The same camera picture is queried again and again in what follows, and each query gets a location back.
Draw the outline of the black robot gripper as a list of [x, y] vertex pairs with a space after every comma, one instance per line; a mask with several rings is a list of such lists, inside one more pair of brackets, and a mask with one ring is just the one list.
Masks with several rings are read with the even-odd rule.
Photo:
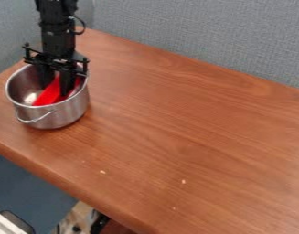
[[53, 80], [54, 72], [60, 71], [60, 94], [65, 96], [75, 88], [76, 74], [85, 76], [89, 60], [76, 52], [76, 36], [83, 31], [75, 30], [73, 23], [46, 25], [40, 23], [41, 49], [24, 44], [25, 63], [37, 65], [38, 82], [42, 89]]

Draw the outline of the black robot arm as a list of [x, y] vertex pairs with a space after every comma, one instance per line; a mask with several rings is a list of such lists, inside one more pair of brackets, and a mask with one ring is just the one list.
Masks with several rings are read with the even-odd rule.
[[34, 0], [38, 12], [41, 34], [41, 49], [30, 48], [25, 43], [25, 63], [36, 67], [41, 88], [53, 81], [53, 75], [60, 73], [60, 95], [75, 88], [76, 76], [85, 76], [89, 60], [76, 52], [76, 36], [85, 29], [76, 30], [76, 21], [85, 27], [84, 21], [75, 15], [79, 0]]

